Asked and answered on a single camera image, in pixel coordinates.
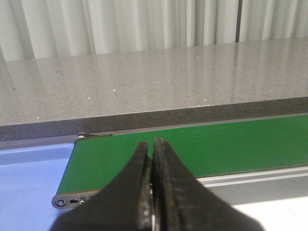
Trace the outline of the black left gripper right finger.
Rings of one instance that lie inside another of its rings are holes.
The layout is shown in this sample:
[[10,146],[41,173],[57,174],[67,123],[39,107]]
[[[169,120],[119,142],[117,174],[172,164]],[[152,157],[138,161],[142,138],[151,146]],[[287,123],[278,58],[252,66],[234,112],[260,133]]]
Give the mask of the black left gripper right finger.
[[262,231],[255,219],[204,187],[167,141],[154,142],[152,182],[156,231]]

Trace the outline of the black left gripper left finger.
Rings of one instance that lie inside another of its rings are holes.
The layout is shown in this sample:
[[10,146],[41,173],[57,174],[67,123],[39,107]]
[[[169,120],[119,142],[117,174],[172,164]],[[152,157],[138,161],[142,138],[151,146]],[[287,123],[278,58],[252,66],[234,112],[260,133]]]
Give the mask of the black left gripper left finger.
[[140,142],[123,169],[83,205],[64,213],[52,231],[150,231],[151,160]]

